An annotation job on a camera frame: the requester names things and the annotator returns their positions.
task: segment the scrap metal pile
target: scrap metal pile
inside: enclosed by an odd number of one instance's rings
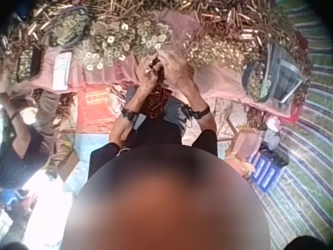
[[[75,4],[82,6],[77,7],[81,8],[78,13],[61,16]],[[1,37],[5,52],[0,55],[0,74],[9,71],[11,84],[25,79],[32,46],[63,45],[79,38],[84,30],[74,56],[87,70],[111,67],[114,60],[130,54],[140,59],[174,40],[170,26],[155,22],[155,11],[164,9],[191,15],[200,23],[200,29],[187,34],[183,44],[187,60],[195,66],[217,60],[242,74],[249,62],[264,58],[268,43],[276,42],[292,55],[309,83],[306,51],[300,48],[283,12],[267,0],[39,0],[27,23]],[[55,43],[47,43],[48,37]],[[261,82],[253,84],[259,88]],[[301,104],[305,93],[306,86],[302,86],[294,101]]]

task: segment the white paper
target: white paper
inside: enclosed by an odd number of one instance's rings
[[[61,53],[57,56],[53,69],[52,90],[67,90],[71,59],[71,52]]]

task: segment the blue box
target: blue box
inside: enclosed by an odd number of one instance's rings
[[[259,152],[248,158],[254,168],[255,172],[251,175],[251,180],[259,186],[259,188],[266,193],[271,189],[277,180],[280,178],[288,165],[276,153],[270,151],[265,147],[261,147]]]

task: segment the hand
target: hand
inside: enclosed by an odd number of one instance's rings
[[[159,80],[158,71],[162,68],[160,62],[154,64],[157,54],[147,56],[141,59],[136,70],[136,75],[139,79],[139,89],[144,92],[150,91],[157,85]]]
[[[159,50],[158,54],[164,67],[164,74],[182,93],[194,86],[193,68],[180,52]]]

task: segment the black wristband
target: black wristband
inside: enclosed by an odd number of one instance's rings
[[[138,114],[136,112],[133,112],[129,109],[126,109],[124,108],[122,111],[121,111],[122,115],[124,118],[126,118],[127,120],[135,123],[136,122],[136,119],[138,117]]]
[[[207,105],[207,108],[205,108],[203,111],[193,111],[193,109],[188,106],[188,105],[184,105],[182,107],[182,112],[184,113],[184,115],[190,119],[191,117],[194,117],[196,120],[201,119],[203,116],[209,114],[210,112],[210,107]]]

